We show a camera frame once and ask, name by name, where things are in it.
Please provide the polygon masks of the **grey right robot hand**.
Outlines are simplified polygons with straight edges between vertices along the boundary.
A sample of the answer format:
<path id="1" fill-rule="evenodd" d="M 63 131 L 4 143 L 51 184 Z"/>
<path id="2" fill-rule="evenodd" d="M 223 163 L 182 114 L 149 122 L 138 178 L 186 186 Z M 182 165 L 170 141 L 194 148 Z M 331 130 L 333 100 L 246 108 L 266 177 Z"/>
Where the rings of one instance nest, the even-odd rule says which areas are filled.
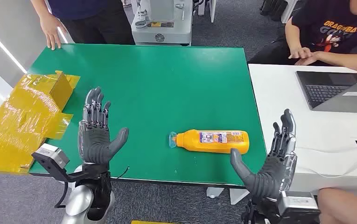
<path id="1" fill-rule="evenodd" d="M 273 123 L 274 136 L 271 150 L 261 170 L 253 173 L 244 164 L 236 148 L 231 148 L 230 162 L 236 174 L 253 198 L 277 199 L 280 192 L 289 190 L 296 169 L 296 123 L 289 109 L 281 115 L 280 127 Z"/>

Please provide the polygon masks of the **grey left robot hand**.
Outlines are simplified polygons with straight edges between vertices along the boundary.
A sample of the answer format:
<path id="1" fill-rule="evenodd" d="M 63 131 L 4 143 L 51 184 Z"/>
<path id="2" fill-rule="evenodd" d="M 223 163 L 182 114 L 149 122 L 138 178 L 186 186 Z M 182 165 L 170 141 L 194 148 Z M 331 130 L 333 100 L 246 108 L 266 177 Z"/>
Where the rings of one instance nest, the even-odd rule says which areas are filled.
<path id="1" fill-rule="evenodd" d="M 123 127 L 111 140 L 108 126 L 111 102 L 103 103 L 103 99 L 100 87 L 90 89 L 85 97 L 77 138 L 78 152 L 84 163 L 109 164 L 128 139 L 129 128 Z"/>

